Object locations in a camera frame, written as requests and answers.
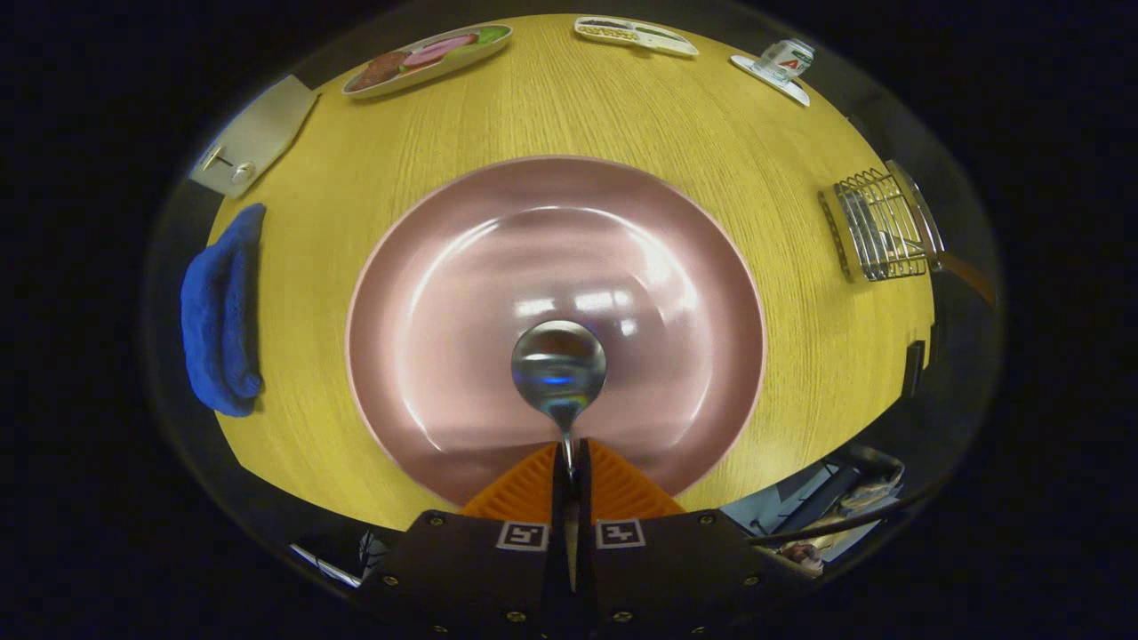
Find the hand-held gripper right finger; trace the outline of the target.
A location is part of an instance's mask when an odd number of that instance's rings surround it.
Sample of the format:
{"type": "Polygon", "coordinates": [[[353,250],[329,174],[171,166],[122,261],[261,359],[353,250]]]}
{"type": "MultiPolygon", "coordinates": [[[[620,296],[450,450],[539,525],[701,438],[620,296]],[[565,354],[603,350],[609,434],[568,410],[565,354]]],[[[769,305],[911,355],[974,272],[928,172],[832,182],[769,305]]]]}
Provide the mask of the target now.
{"type": "Polygon", "coordinates": [[[808,591],[718,509],[683,510],[637,467],[582,442],[576,612],[587,635],[751,635],[808,591]]]}

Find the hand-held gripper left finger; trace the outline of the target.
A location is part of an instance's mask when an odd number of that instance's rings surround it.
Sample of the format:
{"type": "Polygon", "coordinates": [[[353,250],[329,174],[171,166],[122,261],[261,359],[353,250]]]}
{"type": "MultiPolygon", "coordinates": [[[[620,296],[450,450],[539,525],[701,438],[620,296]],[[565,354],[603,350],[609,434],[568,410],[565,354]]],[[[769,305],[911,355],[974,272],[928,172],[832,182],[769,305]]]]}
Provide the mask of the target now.
{"type": "Polygon", "coordinates": [[[558,635],[570,599],[562,449],[525,458],[456,512],[423,511],[358,586],[393,635],[558,635]]]}

